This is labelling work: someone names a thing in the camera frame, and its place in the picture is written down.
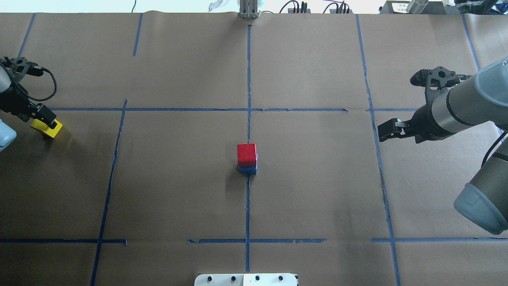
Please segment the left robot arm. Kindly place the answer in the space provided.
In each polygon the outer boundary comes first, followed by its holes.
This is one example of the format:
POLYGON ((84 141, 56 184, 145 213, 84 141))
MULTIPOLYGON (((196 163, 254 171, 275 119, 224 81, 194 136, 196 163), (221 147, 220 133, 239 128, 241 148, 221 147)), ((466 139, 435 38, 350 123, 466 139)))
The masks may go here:
POLYGON ((23 122, 33 119, 31 127, 49 137, 56 136, 62 124, 56 119, 56 114, 43 102, 53 98, 57 92, 56 77, 49 69, 23 57, 5 57, 1 60, 1 112, 16 116, 23 122), (45 98, 31 96, 20 84, 26 75, 41 77, 45 73, 49 74, 53 82, 53 92, 45 98))

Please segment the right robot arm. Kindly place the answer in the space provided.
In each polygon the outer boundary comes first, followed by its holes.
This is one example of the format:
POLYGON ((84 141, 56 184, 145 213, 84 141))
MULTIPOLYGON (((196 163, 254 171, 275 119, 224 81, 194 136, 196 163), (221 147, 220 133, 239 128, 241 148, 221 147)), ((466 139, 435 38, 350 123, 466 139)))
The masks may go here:
POLYGON ((453 206, 491 235, 507 234, 507 57, 472 75, 443 66, 421 69, 410 78, 424 89, 424 105, 412 116, 378 125, 379 142, 412 138, 416 144, 452 139, 446 158, 470 152, 477 172, 453 206))

